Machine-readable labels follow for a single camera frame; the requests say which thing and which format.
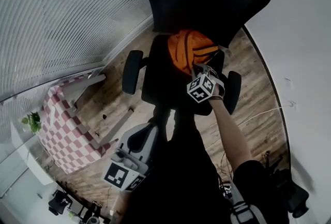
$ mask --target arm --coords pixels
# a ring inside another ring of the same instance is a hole
[[[214,94],[218,94],[218,88],[215,87]],[[222,100],[209,100],[212,106],[224,151],[227,155],[233,172],[245,161],[253,160],[248,143],[238,126],[230,117]]]
[[[110,224],[119,224],[123,219],[131,193],[120,192],[113,206],[114,215]]]

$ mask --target black equipment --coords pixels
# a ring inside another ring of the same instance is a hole
[[[266,152],[266,170],[271,179],[281,193],[286,207],[294,218],[303,216],[307,211],[306,201],[309,198],[309,193],[299,187],[292,180],[292,174],[289,169],[277,170],[276,167],[283,159],[282,156],[271,166],[269,166],[270,152]]]

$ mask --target potted plant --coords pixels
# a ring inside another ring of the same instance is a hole
[[[32,133],[38,133],[41,129],[40,116],[38,112],[28,114],[27,117],[22,119],[24,125],[29,125]]]

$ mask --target floor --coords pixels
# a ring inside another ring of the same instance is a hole
[[[107,76],[105,81],[89,87],[78,100],[78,116],[97,139],[104,137],[129,108],[134,110],[134,114],[114,138],[119,138],[135,125],[145,123],[152,116],[154,107],[140,98],[144,69],[140,72],[137,91],[133,96],[122,93],[121,79],[129,51],[142,50],[147,56],[155,36],[151,28],[138,36],[103,71]],[[230,70],[235,70],[243,78],[239,102],[232,117],[246,136],[254,158],[265,163],[265,153],[271,151],[271,163],[282,154],[284,159],[280,166],[288,167],[287,141],[280,111],[276,109],[254,117],[279,107],[267,72],[256,50],[245,32],[240,30],[229,49],[224,51],[223,73],[227,75]],[[174,127],[173,114],[167,125],[168,138],[171,138]],[[219,140],[214,114],[196,116],[195,121],[208,154],[222,178],[227,179],[231,168],[227,166],[226,158],[221,161],[224,151]],[[68,187],[76,190],[79,196],[103,204],[102,213],[107,215],[118,192],[105,184],[100,177],[112,152],[113,149],[101,160],[69,175],[56,166],[52,166],[49,172],[55,179],[67,182]]]

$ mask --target white machine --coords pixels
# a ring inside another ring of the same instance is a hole
[[[132,192],[146,177],[158,128],[141,124],[125,132],[102,179],[120,191]]]

